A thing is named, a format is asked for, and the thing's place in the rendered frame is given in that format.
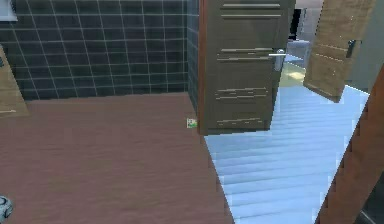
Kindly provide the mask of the light wooden room door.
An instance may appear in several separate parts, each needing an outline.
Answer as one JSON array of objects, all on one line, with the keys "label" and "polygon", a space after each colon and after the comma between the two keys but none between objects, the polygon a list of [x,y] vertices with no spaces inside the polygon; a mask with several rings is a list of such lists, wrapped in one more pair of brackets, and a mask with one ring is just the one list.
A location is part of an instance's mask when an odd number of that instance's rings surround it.
[{"label": "light wooden room door", "polygon": [[[324,0],[303,86],[335,103],[341,99],[378,0]],[[346,58],[349,40],[357,40]]]}]

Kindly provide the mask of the reddish brown door frame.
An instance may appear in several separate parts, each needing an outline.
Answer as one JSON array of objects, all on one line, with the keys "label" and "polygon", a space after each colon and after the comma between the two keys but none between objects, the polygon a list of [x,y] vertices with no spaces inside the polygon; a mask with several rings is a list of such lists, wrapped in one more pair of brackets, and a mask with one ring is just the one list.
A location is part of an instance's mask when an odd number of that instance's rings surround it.
[{"label": "reddish brown door frame", "polygon": [[354,224],[384,171],[384,64],[315,224]]}]

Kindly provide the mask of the white wall fixture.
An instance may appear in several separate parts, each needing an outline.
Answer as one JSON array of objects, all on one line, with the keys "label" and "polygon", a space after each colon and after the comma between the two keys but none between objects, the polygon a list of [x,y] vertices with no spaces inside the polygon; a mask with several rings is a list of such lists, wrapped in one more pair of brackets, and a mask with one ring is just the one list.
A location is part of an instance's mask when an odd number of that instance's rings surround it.
[{"label": "white wall fixture", "polygon": [[0,22],[14,22],[17,16],[11,0],[0,0]]}]

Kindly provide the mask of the light wooden cabinet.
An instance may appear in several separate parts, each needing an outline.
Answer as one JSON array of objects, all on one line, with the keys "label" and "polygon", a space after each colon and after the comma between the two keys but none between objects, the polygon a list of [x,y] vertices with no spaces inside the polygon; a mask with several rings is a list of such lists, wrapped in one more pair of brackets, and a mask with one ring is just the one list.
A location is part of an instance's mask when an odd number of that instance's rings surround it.
[{"label": "light wooden cabinet", "polygon": [[0,118],[28,116],[27,105],[0,45]]}]

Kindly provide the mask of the dark brown room door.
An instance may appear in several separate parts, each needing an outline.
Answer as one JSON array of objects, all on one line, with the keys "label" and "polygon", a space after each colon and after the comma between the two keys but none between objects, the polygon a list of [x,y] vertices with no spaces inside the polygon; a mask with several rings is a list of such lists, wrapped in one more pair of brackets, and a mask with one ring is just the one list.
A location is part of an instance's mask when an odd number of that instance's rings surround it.
[{"label": "dark brown room door", "polygon": [[270,128],[296,0],[200,0],[198,130],[202,135]]}]

